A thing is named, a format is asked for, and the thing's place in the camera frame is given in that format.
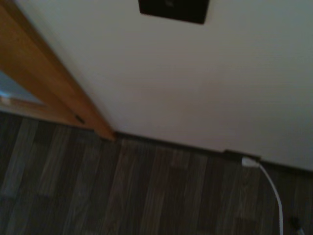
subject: plug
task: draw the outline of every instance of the plug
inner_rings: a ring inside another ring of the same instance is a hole
[[[241,160],[241,165],[244,167],[260,167],[260,164],[256,160],[249,157],[243,157]]]

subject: white wall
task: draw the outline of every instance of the white wall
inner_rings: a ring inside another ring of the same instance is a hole
[[[205,25],[137,0],[19,0],[119,131],[313,170],[313,1],[211,0]]]

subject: door hinge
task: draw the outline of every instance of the door hinge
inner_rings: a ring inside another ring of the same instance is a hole
[[[75,115],[75,118],[76,118],[81,124],[85,124],[85,121],[84,121],[80,116],[78,116],[77,114]]]

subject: floor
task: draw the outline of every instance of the floor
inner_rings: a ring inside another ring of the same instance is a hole
[[[268,170],[286,235],[313,234],[313,177]],[[1,235],[278,235],[274,193],[258,169],[214,152],[0,113]]]

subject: door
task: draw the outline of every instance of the door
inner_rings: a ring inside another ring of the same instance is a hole
[[[8,0],[0,0],[0,70],[45,104],[41,112],[47,109],[58,122],[114,139],[114,132],[91,100],[14,2]],[[35,111],[36,105],[29,105],[28,111]]]

